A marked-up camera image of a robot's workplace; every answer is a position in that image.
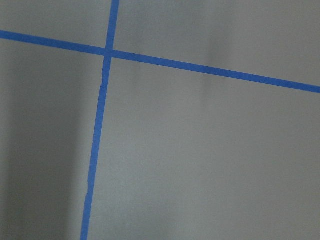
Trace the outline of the brown paper table mat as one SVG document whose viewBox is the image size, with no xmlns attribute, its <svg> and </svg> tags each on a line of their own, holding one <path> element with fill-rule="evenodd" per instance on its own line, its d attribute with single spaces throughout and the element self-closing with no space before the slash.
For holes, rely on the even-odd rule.
<svg viewBox="0 0 320 240">
<path fill-rule="evenodd" d="M 317 0 L 3 0 L 3 240 L 317 240 Z"/>
</svg>

